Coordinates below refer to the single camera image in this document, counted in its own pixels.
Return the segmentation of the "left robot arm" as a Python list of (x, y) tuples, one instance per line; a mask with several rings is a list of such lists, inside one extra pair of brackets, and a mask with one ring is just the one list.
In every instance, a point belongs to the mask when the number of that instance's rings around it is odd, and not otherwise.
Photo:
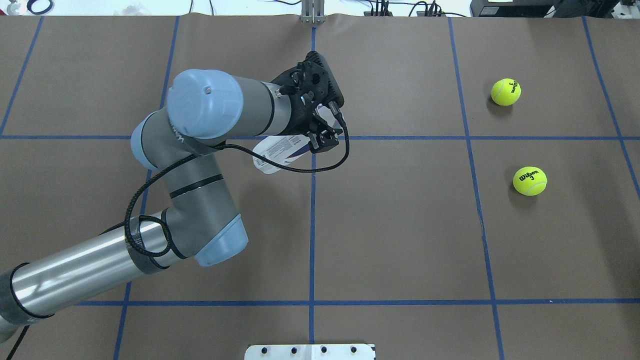
[(249, 241), (214, 154), (250, 136), (308, 139), (312, 153), (346, 134), (345, 98), (326, 64), (310, 59), (271, 82), (215, 69), (187, 69), (160, 110), (131, 136), (132, 153), (156, 174), (126, 206), (123, 221), (98, 236), (1, 275), (1, 341), (69, 306), (194, 258), (201, 266), (237, 255)]

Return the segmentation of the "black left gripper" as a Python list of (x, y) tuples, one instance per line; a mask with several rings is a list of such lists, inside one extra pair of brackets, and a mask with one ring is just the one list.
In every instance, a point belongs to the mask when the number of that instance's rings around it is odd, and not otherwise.
[(307, 135), (313, 154), (330, 151), (339, 145), (338, 135), (342, 134), (342, 126), (329, 107), (319, 105), (306, 95), (290, 95), (288, 98), (291, 106), (288, 135)]

